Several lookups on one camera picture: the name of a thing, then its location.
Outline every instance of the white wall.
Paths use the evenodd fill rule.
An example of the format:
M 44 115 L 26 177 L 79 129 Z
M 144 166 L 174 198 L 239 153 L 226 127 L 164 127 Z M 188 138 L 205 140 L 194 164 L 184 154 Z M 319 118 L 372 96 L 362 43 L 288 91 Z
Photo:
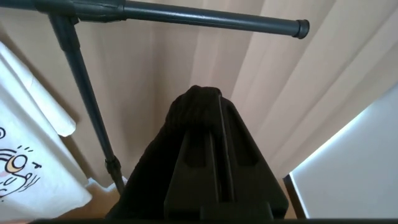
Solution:
M 398 85 L 290 174 L 308 218 L 398 218 Z

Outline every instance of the curtain fold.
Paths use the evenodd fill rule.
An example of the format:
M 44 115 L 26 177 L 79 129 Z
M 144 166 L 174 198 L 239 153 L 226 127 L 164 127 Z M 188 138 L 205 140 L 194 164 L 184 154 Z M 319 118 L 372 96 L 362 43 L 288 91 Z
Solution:
M 192 85 L 218 87 L 232 100 L 275 175 L 284 177 L 398 82 L 395 0 L 146 2 L 308 19 L 311 28 L 298 40 L 148 21 L 78 24 L 90 80 L 125 176 L 171 102 Z M 75 114 L 72 138 L 81 162 L 108 184 L 100 146 L 46 16 L 0 9 L 0 20 L 3 42 L 19 49 L 48 91 Z

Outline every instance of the black metal rack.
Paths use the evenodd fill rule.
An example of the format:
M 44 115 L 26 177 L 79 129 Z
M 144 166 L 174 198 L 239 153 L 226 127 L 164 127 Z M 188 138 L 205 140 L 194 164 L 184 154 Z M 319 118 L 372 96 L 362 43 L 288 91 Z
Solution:
M 58 42 L 65 52 L 72 74 L 105 155 L 108 173 L 121 193 L 124 184 L 121 165 L 98 108 L 75 30 L 79 21 L 113 22 L 139 19 L 196 26 L 264 32 L 304 38 L 310 29 L 307 20 L 287 20 L 231 12 L 195 9 L 126 0 L 0 0 L 0 7 L 39 11 L 49 15 Z

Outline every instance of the vertical black pole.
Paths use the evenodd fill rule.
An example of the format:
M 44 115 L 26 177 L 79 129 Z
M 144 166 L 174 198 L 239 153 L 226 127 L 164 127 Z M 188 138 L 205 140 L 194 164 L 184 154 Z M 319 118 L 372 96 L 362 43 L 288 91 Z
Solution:
M 83 56 L 80 52 L 80 43 L 75 30 L 75 24 L 78 22 L 76 17 L 65 17 L 49 15 L 51 25 L 60 43 L 61 49 L 65 52 L 70 69 L 75 78 L 83 102 L 86 106 L 88 115 L 93 124 L 95 133 L 101 144 L 105 155 L 105 164 L 108 173 L 118 188 L 118 192 L 124 189 L 122 180 L 121 166 L 118 158 L 113 154 L 111 143 L 106 134 L 105 125 L 103 123 L 100 109 L 95 100 L 93 87 L 88 77 L 87 69 Z

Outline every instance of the wooden floor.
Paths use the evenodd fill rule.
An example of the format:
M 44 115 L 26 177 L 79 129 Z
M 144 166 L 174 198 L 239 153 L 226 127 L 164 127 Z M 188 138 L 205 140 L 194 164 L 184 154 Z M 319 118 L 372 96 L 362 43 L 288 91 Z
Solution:
M 282 190 L 285 192 L 287 198 L 289 198 L 285 184 L 283 180 L 279 180 L 279 184 Z M 116 189 L 109 192 L 103 190 L 97 183 L 90 184 L 87 190 L 92 194 L 93 199 L 86 204 L 84 207 L 76 208 L 62 216 L 59 219 L 70 219 L 70 218 L 103 218 L 112 206 L 119 200 L 119 193 Z M 285 218 L 296 219 L 296 215 L 293 206 L 289 205 Z

